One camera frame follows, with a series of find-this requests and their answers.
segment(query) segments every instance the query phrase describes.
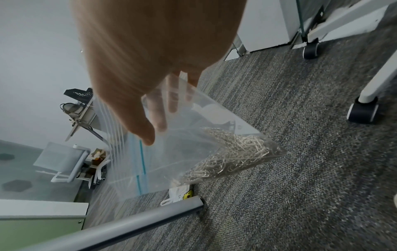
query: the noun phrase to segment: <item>carpet floor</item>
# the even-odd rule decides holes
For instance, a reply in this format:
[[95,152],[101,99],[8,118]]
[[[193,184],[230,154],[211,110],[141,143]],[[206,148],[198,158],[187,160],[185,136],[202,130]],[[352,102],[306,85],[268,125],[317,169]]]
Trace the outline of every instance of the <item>carpet floor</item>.
[[[390,6],[367,34],[321,44],[316,60],[272,48],[219,62],[199,88],[290,154],[204,182],[206,209],[105,250],[396,250],[397,81],[379,96],[374,125],[349,106],[397,50]],[[102,183],[85,228],[156,208],[167,192],[119,202]]]

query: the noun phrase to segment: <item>yellow object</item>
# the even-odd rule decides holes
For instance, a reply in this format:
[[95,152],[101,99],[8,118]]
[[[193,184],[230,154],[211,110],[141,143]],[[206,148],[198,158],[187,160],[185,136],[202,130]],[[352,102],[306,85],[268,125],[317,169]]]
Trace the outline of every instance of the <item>yellow object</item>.
[[190,189],[189,192],[185,193],[183,199],[186,200],[187,198],[193,197],[193,190]]

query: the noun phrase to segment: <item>clear plastic bag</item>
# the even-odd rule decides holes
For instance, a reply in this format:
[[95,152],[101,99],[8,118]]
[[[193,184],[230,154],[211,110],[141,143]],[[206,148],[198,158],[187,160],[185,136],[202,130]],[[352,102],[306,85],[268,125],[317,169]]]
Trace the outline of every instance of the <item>clear plastic bag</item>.
[[[111,149],[107,180],[121,199],[228,176],[287,154],[186,81],[167,78],[179,87],[170,88],[164,81],[151,94],[163,103],[167,122],[166,131],[156,131],[151,146],[127,132],[105,104],[95,101]],[[147,97],[142,102],[150,118]]]

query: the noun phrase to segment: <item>chair backrest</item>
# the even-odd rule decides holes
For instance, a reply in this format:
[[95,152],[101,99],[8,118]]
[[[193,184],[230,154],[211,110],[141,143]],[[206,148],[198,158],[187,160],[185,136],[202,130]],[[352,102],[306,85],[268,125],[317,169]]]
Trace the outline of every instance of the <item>chair backrest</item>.
[[54,170],[56,172],[71,173],[76,168],[80,169],[83,164],[81,161],[83,155],[87,157],[88,154],[89,152],[87,153],[87,150],[76,149],[49,142],[33,165]]

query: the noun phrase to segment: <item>white chair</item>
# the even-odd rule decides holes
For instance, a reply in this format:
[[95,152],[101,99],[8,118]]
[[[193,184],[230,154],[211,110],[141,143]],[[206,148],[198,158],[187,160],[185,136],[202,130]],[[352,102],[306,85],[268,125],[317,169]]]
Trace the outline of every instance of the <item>white chair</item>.
[[[345,12],[327,19],[307,34],[307,45],[303,50],[305,59],[318,57],[318,43],[329,32],[340,28],[360,17],[390,5],[397,0],[361,0]],[[360,96],[350,106],[347,119],[351,122],[369,124],[373,121],[378,110],[377,95],[397,75],[397,51],[390,57],[386,64],[362,90]]]
[[49,142],[47,147],[40,154],[34,166],[50,169],[57,173],[36,171],[49,175],[54,175],[51,182],[73,182],[75,179],[88,181],[88,187],[93,188],[93,185],[98,184],[98,180],[102,178],[102,168],[110,162],[107,157],[99,166],[90,166],[96,169],[95,175],[91,178],[77,177],[84,164],[84,161],[90,154],[89,148],[74,145],[68,147],[53,142]]

